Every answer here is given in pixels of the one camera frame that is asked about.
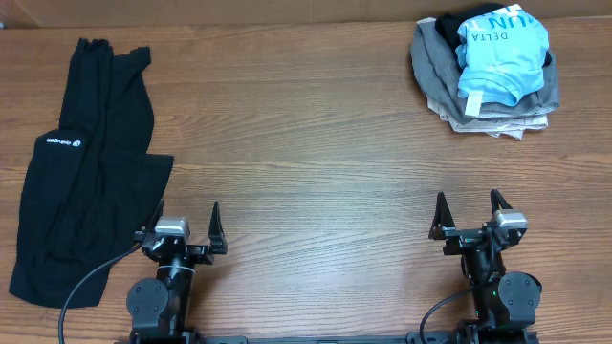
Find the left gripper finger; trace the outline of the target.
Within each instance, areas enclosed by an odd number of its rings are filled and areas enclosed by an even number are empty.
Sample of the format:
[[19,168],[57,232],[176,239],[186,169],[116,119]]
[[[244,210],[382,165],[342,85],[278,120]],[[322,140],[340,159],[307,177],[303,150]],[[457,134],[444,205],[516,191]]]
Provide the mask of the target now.
[[163,216],[163,210],[164,210],[164,200],[160,199],[153,214],[150,216],[148,223],[144,227],[145,232],[154,231],[155,225],[158,223],[159,219]]
[[228,243],[221,223],[220,206],[214,203],[208,228],[210,249],[213,254],[226,254]]

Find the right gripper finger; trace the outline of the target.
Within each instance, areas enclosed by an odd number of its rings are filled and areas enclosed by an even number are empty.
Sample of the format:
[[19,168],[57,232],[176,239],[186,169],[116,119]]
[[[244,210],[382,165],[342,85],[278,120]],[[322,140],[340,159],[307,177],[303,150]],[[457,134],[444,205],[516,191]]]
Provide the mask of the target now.
[[513,208],[497,189],[491,190],[490,198],[492,214],[494,214],[498,210],[509,210]]
[[439,192],[428,238],[431,240],[445,240],[455,230],[456,226],[450,213],[446,196],[443,192]]

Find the black t-shirt with logo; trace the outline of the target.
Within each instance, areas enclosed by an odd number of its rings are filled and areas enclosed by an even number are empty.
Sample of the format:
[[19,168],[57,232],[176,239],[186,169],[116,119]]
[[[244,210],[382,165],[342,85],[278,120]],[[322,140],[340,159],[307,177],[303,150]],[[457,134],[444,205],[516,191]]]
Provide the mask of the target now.
[[150,50],[80,39],[56,129],[33,146],[9,292],[47,308],[96,306],[106,262],[128,251],[164,195],[173,158],[152,155]]

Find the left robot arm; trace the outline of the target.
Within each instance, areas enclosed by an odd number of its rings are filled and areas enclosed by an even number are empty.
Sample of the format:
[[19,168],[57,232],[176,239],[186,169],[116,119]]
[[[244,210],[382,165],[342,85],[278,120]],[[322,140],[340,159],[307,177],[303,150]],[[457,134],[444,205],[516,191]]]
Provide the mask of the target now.
[[136,282],[127,293],[126,308],[132,317],[129,341],[202,343],[202,335],[186,319],[196,267],[211,265],[216,255],[228,252],[219,204],[212,209],[207,245],[191,244],[187,218],[164,216],[163,208],[159,203],[149,223],[134,235],[142,253],[158,267],[154,278]]

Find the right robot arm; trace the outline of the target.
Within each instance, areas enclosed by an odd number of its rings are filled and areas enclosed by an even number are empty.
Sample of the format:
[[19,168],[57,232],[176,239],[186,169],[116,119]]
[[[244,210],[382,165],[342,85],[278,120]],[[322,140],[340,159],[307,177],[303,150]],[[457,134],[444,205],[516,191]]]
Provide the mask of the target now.
[[418,335],[427,343],[425,324],[446,304],[466,295],[474,303],[474,320],[462,320],[457,328],[442,334],[447,343],[537,343],[528,327],[536,322],[536,309],[542,293],[541,283],[520,271],[508,272],[501,252],[515,247],[528,229],[528,220],[494,189],[490,193],[492,217],[476,229],[455,225],[446,196],[440,192],[428,238],[443,241],[446,256],[461,257],[462,273],[469,287],[438,302],[421,320]]

